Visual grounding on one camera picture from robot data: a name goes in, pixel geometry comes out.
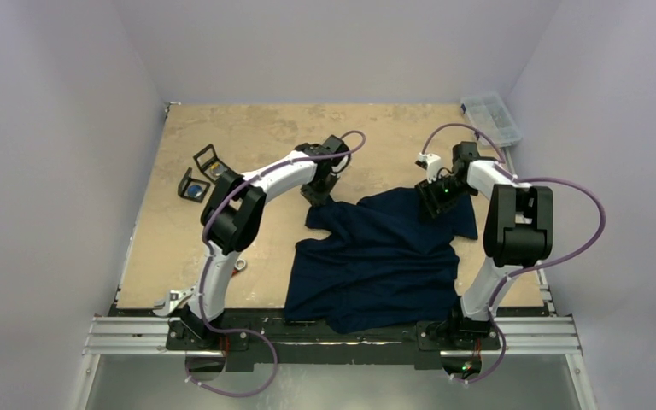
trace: navy blue cloth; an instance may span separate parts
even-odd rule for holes
[[[396,188],[361,199],[310,208],[306,226],[322,240],[296,244],[284,315],[326,319],[338,333],[416,320],[444,320],[456,301],[455,235],[477,239],[469,196],[428,223],[419,195]]]

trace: metal tool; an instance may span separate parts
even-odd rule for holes
[[[246,267],[248,267],[248,262],[245,259],[238,259],[235,261],[235,267],[232,269],[232,274],[237,275],[245,270]]]
[[[195,285],[183,290],[170,290],[164,299],[155,302],[155,309],[152,310],[154,314],[162,318],[166,318],[174,309],[179,307],[184,301],[195,294]]]

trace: blue object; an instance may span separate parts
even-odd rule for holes
[[[356,205],[329,198],[310,208],[306,226],[331,235],[296,244],[284,316],[326,319],[338,333],[446,319],[459,265],[449,244],[455,235],[478,239],[469,196],[421,223],[419,195],[409,188]]]
[[[192,198],[198,198],[202,194],[202,187],[200,185],[190,185],[187,188],[187,195]]]

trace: small black bracket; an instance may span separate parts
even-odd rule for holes
[[[177,186],[177,195],[188,201],[202,202],[210,189],[208,181],[192,178],[192,167],[188,167],[184,172],[184,177],[179,181]]]
[[[197,169],[200,170],[202,175],[208,177],[213,183],[217,182],[222,173],[230,169],[230,167],[218,158],[217,151],[215,151],[212,144],[200,149],[200,152],[195,154],[192,159],[195,160]]]

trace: white wall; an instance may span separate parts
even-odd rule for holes
[[[108,0],[0,1],[0,409],[63,409],[161,130]]]
[[[582,181],[607,207],[597,246],[549,273],[600,408],[656,408],[656,2],[564,1],[508,104],[519,171]],[[555,203],[562,255],[597,218],[580,196]]]
[[[163,99],[457,101],[506,94],[559,0],[114,0]]]

